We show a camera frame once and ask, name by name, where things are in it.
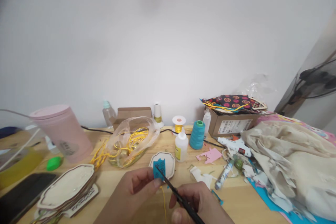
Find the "smartphone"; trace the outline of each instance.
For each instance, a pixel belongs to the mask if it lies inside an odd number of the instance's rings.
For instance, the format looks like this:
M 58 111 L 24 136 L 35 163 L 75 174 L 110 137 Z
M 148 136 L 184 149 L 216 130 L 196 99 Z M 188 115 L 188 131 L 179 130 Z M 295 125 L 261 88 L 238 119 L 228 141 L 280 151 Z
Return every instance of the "smartphone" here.
M 0 198 L 0 222 L 14 224 L 39 200 L 57 178 L 52 173 L 33 173 Z

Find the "brown cardboard box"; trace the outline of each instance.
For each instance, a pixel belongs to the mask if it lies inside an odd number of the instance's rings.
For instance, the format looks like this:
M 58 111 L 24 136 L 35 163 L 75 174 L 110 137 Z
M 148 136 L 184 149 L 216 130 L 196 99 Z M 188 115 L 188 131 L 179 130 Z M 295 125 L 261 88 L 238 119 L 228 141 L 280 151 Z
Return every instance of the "brown cardboard box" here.
M 140 117 L 140 116 L 147 116 L 152 117 L 152 109 L 150 107 L 128 107 L 128 108 L 118 108 L 118 116 L 116 121 L 113 124 L 114 130 L 118 128 L 120 123 L 124 121 L 127 118 L 131 117 Z M 132 120 L 134 122 L 131 124 L 131 128 L 134 128 L 133 130 L 136 130 L 136 128 L 146 127 L 148 124 L 142 124 L 141 121 L 138 123 L 136 120 Z
M 240 135 L 241 131 L 249 130 L 255 126 L 259 114 L 241 114 L 241 115 L 217 115 L 210 110 L 211 121 L 209 134 L 213 137 L 226 137 L 231 135 Z

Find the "black scissors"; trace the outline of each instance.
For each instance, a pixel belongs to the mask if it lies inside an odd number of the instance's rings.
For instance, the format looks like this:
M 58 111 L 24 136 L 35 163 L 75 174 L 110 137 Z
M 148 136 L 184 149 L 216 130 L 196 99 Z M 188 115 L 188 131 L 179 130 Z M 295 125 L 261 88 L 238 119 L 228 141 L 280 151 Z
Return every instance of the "black scissors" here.
M 205 224 L 202 221 L 202 219 L 198 216 L 198 214 L 195 212 L 195 210 L 189 205 L 189 203 L 179 195 L 179 193 L 177 192 L 176 188 L 173 187 L 173 185 L 168 181 L 168 179 L 166 178 L 166 176 L 163 175 L 162 171 L 160 171 L 160 169 L 158 168 L 158 166 L 155 166 L 155 167 L 159 170 L 159 172 L 163 176 L 165 182 L 167 183 L 167 185 L 170 187 L 170 189 L 175 194 L 175 196 L 177 198 L 177 201 L 180 202 L 182 204 L 182 206 L 187 210 L 188 214 L 193 219 L 193 221 L 196 224 Z

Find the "patterned fabric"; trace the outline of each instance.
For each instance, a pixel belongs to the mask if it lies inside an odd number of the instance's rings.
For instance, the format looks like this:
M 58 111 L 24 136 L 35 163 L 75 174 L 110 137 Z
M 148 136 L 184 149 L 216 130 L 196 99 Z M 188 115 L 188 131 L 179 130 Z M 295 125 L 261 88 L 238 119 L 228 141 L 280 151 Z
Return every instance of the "patterned fabric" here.
M 211 103 L 217 103 L 219 105 L 222 105 L 224 107 L 229 108 L 238 108 L 242 105 L 247 105 L 244 108 L 245 109 L 252 109 L 252 105 L 256 102 L 255 100 L 249 98 L 247 95 L 221 95 L 216 98 L 211 98 L 209 100 L 206 100 Z
M 320 137 L 323 137 L 325 140 L 328 140 L 329 142 L 331 142 L 333 145 L 336 146 L 336 137 L 334 134 L 327 132 L 327 131 L 323 131 L 321 129 L 317 129 L 314 128 L 298 119 L 295 118 L 289 118 L 286 116 L 282 116 L 279 114 L 274 114 L 274 115 L 269 115 L 269 116 L 261 116 L 258 118 L 257 120 L 257 124 L 259 124 L 262 121 L 285 121 L 285 122 L 290 122 L 290 123 L 294 123 L 294 124 L 298 124 L 301 125 L 307 129 L 309 129 L 310 131 L 316 133 L 317 135 L 319 135 Z

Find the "hot glue gun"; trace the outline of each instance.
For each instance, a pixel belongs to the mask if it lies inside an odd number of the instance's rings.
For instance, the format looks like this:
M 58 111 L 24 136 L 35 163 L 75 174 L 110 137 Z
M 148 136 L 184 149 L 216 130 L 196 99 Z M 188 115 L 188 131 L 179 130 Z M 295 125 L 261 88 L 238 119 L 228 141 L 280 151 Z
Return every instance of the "hot glue gun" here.
M 234 136 L 233 140 L 229 140 L 224 137 L 218 137 L 214 139 L 216 139 L 220 144 L 235 150 L 248 158 L 251 157 L 251 149 L 245 145 L 241 138 Z

